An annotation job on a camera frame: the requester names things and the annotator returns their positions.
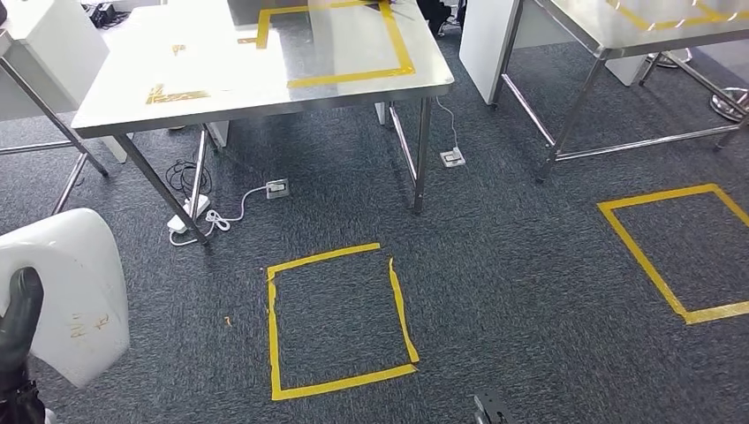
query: carpet floor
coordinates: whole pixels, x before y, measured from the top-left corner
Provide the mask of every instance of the carpet floor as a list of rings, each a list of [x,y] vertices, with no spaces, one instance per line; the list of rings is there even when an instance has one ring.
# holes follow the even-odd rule
[[[686,325],[597,203],[716,183],[749,210],[749,140],[719,154],[710,139],[561,163],[537,185],[541,135],[508,93],[496,110],[483,103],[458,60],[458,32],[439,43],[456,78],[441,101],[455,112],[467,165],[443,168],[450,117],[435,106],[422,216],[407,209],[397,137],[371,105],[232,122],[229,146],[208,158],[216,210],[238,215],[242,194],[272,179],[289,178],[291,196],[250,196],[245,220],[208,247],[171,246],[172,213],[154,189],[132,163],[89,142],[111,175],[87,167],[68,208],[96,210],[115,235],[132,343],[83,390],[33,361],[42,399],[62,422],[468,423],[468,396],[487,388],[521,423],[747,423],[749,314]],[[511,74],[556,133],[591,64],[580,46],[562,44],[518,50]],[[699,51],[693,65],[719,86],[740,83]],[[679,71],[658,70],[632,88],[606,72],[595,93],[569,149],[724,125],[707,92]],[[415,140],[417,102],[397,106]],[[163,172],[194,154],[197,137],[188,127],[134,141]],[[9,146],[59,136],[39,118],[0,124],[0,138]],[[74,157],[0,158],[0,232],[48,215]],[[617,217],[687,309],[749,299],[749,230],[716,198]],[[391,257],[418,371],[271,400],[265,269],[373,242],[382,248],[279,274],[281,387],[408,363]]]

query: floor outlet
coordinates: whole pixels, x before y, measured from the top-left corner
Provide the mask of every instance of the floor outlet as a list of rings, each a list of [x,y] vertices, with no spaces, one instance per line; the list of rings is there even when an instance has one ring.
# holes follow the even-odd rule
[[[269,181],[265,185],[265,197],[268,199],[278,199],[289,195],[289,179],[277,179]]]
[[[460,165],[465,165],[465,158],[460,153],[459,148],[453,148],[449,152],[442,152],[440,158],[443,160],[445,167],[453,168]]]

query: white cable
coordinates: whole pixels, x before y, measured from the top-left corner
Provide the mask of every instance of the white cable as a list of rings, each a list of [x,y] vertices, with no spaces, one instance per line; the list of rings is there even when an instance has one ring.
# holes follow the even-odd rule
[[[242,218],[245,217],[245,201],[247,200],[247,196],[249,196],[252,193],[259,192],[261,190],[267,190],[267,189],[268,189],[268,186],[264,185],[262,187],[254,188],[254,189],[250,190],[249,192],[245,193],[245,195],[242,196],[242,203],[240,203],[240,205],[239,205],[242,208],[242,213],[239,214],[239,216],[236,217],[236,218],[224,218],[224,217],[221,217],[220,215],[218,215],[218,212],[216,212],[214,209],[210,209],[206,213],[206,222],[207,223],[211,223],[211,228],[206,233],[206,237],[208,237],[208,236],[211,235],[211,233],[213,232],[213,229],[215,227],[218,227],[219,230],[224,231],[224,232],[226,232],[228,230],[231,230],[231,224],[230,223],[241,221]],[[169,242],[173,246],[177,246],[177,247],[191,245],[192,243],[195,243],[196,241],[198,241],[198,239],[195,238],[195,239],[183,242],[183,243],[177,243],[177,242],[174,241],[173,236],[174,236],[174,231],[169,231]]]
[[[443,106],[442,103],[440,103],[440,98],[435,97],[435,100],[437,100],[437,104],[443,108],[447,113],[450,114],[450,128],[452,128],[452,136],[455,139],[455,147],[458,146],[458,132],[455,131],[455,115],[452,114],[452,110],[449,110]]]

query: white plug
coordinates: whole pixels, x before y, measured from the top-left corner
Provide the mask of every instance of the white plug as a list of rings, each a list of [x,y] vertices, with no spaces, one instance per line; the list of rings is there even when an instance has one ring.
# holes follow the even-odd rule
[[[206,211],[208,208],[208,205],[210,205],[210,200],[208,199],[208,196],[205,194],[201,194],[200,197],[198,197],[198,216]],[[185,200],[185,205],[182,207],[182,209],[185,210],[185,212],[190,215],[190,200]],[[179,216],[174,215],[169,222],[166,224],[167,227],[169,227],[169,230],[171,232],[176,232],[177,234],[182,234],[183,232],[187,231],[187,226],[185,223],[182,222],[181,219],[179,219]]]

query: yellow tape marking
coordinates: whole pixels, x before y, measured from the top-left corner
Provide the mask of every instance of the yellow tape marking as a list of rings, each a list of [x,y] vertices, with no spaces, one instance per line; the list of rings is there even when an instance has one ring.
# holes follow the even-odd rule
[[[726,16],[723,13],[720,13],[719,11],[702,2],[702,0],[696,0],[694,2],[694,5],[697,6],[697,9],[700,9],[700,11],[704,13],[705,16],[710,18],[713,22],[720,22],[723,20],[728,20],[728,18],[730,18],[730,15]]]
[[[405,349],[408,351],[408,359],[411,363],[419,362],[419,354],[416,353],[416,348],[413,347],[411,338],[408,337],[408,328],[405,325],[405,305],[403,302],[403,294],[400,291],[400,283],[397,280],[396,271],[393,269],[393,258],[390,258],[388,262],[390,269],[390,285],[393,287],[393,294],[396,297],[396,308],[398,310],[398,319],[400,320],[400,329],[403,331],[403,339],[405,341]]]
[[[359,254],[361,252],[368,252],[370,250],[377,250],[379,248],[380,243],[369,243],[367,245],[351,246],[344,249],[325,252],[324,254],[314,254],[312,256],[307,256],[306,258],[274,265],[272,267],[268,267],[268,279],[272,279],[274,276],[276,276],[276,272],[301,267],[302,265],[307,265],[308,263],[326,261],[328,259],[337,258],[338,256],[346,256],[347,254]]]
[[[174,56],[176,56],[177,53],[179,53],[180,51],[185,50],[186,48],[187,47],[185,46],[185,44],[173,44],[171,46],[171,52],[174,53]]]
[[[606,0],[606,3],[624,15],[634,26],[643,31],[659,31],[678,27],[693,27],[697,25],[710,24],[714,22],[725,22],[733,19],[749,19],[749,11],[738,11],[736,13],[721,13],[705,4],[702,0],[696,0],[694,6],[700,10],[704,16],[698,18],[689,18],[681,20],[668,20],[664,22],[650,23],[638,14],[628,9],[620,0]]]
[[[270,388],[272,400],[285,400],[319,395],[335,390],[349,389],[351,387],[356,387],[371,382],[381,382],[383,380],[388,380],[390,378],[395,378],[401,375],[407,375],[416,372],[416,367],[413,365],[413,363],[419,361],[419,354],[416,352],[416,348],[413,347],[411,338],[408,336],[408,329],[406,327],[405,321],[405,304],[403,301],[403,294],[401,293],[400,283],[398,282],[397,275],[395,273],[395,270],[393,269],[393,259],[390,258],[390,285],[392,286],[393,295],[395,296],[398,319],[400,320],[401,330],[403,331],[403,338],[405,341],[406,350],[408,351],[408,358],[412,364],[393,367],[369,374],[347,377],[340,380],[335,380],[333,382],[324,382],[293,389],[281,388],[281,367],[279,365],[278,359],[278,325],[276,320],[276,284],[274,283],[276,274],[278,272],[301,267],[309,263],[326,261],[329,259],[337,258],[339,256],[345,256],[347,254],[358,254],[361,252],[377,250],[379,248],[379,243],[346,247],[344,249],[338,249],[332,252],[326,252],[324,254],[316,254],[313,256],[308,256],[306,258],[297,259],[295,261],[289,261],[279,265],[268,267],[268,346],[270,355]]]
[[[396,378],[400,377],[401,375],[408,375],[415,372],[415,366],[401,365],[400,367],[394,367],[370,374],[357,375],[355,377],[344,378],[341,380],[336,380],[334,382],[324,382],[322,384],[315,384],[313,386],[280,390],[273,394],[272,400],[286,400],[293,398],[302,398],[305,396],[321,395],[322,393],[350,389],[351,387],[361,386],[364,384],[369,384],[371,382],[382,382],[384,380],[389,380],[391,378]]]
[[[634,26],[636,26],[639,29],[642,29],[644,31],[647,31],[648,28],[650,28],[650,22],[647,22],[643,18],[639,17],[637,14],[635,14],[633,11],[631,11],[627,6],[623,5],[622,2],[618,0],[606,0],[606,3],[610,4],[611,7],[616,9],[619,13],[623,14],[626,18],[630,20]]]
[[[323,75],[320,77],[309,77],[302,79],[295,79],[287,83],[288,88],[300,88],[300,87],[311,87],[320,86],[326,84],[340,84],[344,82],[361,81],[361,80],[372,80],[376,78],[388,78],[397,77],[402,75],[410,75],[416,73],[413,66],[413,61],[408,55],[408,48],[405,46],[403,36],[400,34],[397,22],[393,15],[393,11],[390,8],[389,1],[362,1],[352,0],[349,2],[332,3],[332,4],[318,4],[308,6],[292,6],[292,7],[280,7],[277,9],[263,9],[260,11],[258,18],[258,36],[255,43],[257,49],[266,49],[268,47],[268,34],[270,29],[270,17],[271,15],[277,15],[282,13],[299,13],[307,11],[319,11],[327,9],[338,9],[342,7],[351,6],[364,6],[371,4],[380,5],[380,13],[385,23],[385,27],[388,30],[388,36],[390,42],[393,45],[393,49],[396,53],[398,61],[398,68],[383,69],[379,71],[368,71],[368,72],[353,72],[345,73],[340,75]]]
[[[151,88],[151,90],[148,92],[146,104],[179,102],[182,100],[202,99],[205,97],[210,97],[210,94],[202,90],[166,95],[163,92],[163,84],[156,84],[156,86]]]
[[[664,192],[644,194],[641,196],[629,197],[618,201],[603,201],[598,203],[598,208],[609,221],[614,232],[622,239],[624,245],[630,250],[632,256],[639,263],[639,265],[645,270],[647,276],[661,292],[661,295],[666,299],[671,308],[677,314],[681,315],[687,324],[696,324],[699,322],[713,321],[720,318],[727,318],[730,316],[736,316],[741,314],[749,314],[749,301],[739,302],[730,305],[723,305],[719,307],[710,307],[705,309],[699,309],[696,311],[687,311],[681,302],[677,299],[674,292],[671,291],[669,286],[663,280],[661,275],[655,269],[650,260],[639,248],[638,244],[634,241],[634,238],[624,228],[622,223],[614,215],[614,209],[626,208],[630,206],[642,205],[651,203],[654,201],[665,201],[667,199],[675,199],[677,197],[691,196],[694,194],[703,193],[714,193],[718,198],[736,215],[744,225],[749,227],[749,216],[744,210],[736,204],[735,201],[728,194],[726,194],[718,185],[705,184],[697,185],[694,187],[679,188],[676,190],[667,190]]]

